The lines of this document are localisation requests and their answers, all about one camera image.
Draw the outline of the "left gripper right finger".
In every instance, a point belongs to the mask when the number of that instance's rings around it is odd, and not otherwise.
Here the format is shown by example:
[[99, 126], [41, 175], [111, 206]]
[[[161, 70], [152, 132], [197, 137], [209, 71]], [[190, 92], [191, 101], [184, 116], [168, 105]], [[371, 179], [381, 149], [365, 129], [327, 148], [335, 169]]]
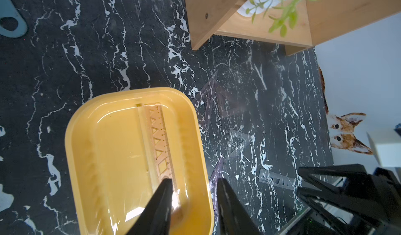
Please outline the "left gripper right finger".
[[221, 235], [261, 235], [224, 178], [217, 181], [217, 204]]

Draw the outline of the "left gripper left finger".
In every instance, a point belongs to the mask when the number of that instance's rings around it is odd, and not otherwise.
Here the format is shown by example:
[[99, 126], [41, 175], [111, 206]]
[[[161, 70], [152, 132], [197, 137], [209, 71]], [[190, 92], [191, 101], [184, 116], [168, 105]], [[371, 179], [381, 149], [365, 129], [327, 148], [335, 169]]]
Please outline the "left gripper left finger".
[[168, 235], [172, 211], [172, 179], [163, 179], [127, 235]]

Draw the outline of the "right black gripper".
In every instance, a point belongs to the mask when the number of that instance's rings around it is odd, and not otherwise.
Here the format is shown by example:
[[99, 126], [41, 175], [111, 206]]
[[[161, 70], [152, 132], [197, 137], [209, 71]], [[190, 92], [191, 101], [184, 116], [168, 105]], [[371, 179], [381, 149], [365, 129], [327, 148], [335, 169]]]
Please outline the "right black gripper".
[[[314, 175], [361, 180], [367, 176], [363, 165], [299, 167], [298, 175], [317, 188], [336, 188]], [[401, 233], [401, 184], [395, 174], [376, 168], [363, 183], [348, 186], [349, 195], [332, 191], [298, 188], [297, 196], [330, 226], [334, 235], [399, 235]], [[350, 223], [340, 221], [328, 207], [353, 215]]]

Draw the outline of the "grey clear stencil ruler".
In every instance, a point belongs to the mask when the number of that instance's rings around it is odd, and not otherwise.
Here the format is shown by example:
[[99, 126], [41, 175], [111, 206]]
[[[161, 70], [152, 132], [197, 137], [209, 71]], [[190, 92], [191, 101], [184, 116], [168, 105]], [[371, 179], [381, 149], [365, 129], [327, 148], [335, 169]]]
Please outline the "grey clear stencil ruler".
[[283, 176], [278, 173], [273, 173], [264, 168], [260, 169], [259, 181], [268, 185], [292, 191], [294, 190], [294, 187], [296, 185], [295, 179]]

